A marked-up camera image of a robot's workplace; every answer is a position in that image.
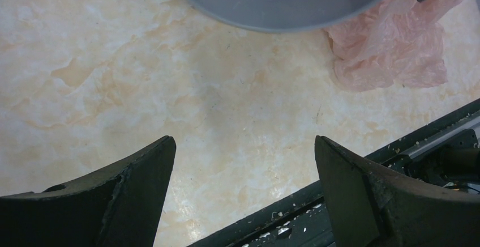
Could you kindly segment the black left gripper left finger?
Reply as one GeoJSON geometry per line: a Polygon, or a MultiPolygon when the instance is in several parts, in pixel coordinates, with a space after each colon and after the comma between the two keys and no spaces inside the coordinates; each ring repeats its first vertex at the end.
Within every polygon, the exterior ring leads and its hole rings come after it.
{"type": "Polygon", "coordinates": [[[40,192],[1,197],[2,246],[152,246],[173,171],[165,136],[40,192]]]}

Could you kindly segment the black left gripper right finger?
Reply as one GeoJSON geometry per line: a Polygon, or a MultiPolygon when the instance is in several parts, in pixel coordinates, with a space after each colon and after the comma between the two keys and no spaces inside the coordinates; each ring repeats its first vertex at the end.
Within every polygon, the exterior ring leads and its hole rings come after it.
{"type": "Polygon", "coordinates": [[[315,161],[337,246],[478,246],[479,196],[428,184],[324,136],[315,161]]]}

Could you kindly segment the translucent pink trash bag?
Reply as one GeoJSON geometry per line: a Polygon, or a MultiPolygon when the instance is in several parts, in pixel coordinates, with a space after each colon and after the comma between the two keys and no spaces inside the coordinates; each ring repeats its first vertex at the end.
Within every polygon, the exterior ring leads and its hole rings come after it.
{"type": "Polygon", "coordinates": [[[368,91],[401,83],[429,88],[447,81],[439,20],[463,0],[382,0],[326,29],[333,71],[343,88],[368,91]]]}

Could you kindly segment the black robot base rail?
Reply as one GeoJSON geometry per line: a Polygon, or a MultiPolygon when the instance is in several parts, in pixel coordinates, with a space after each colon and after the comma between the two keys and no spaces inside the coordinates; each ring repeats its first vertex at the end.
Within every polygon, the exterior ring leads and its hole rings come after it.
{"type": "Polygon", "coordinates": [[[319,181],[196,246],[478,246],[479,101],[362,157],[315,139],[319,181]]]}

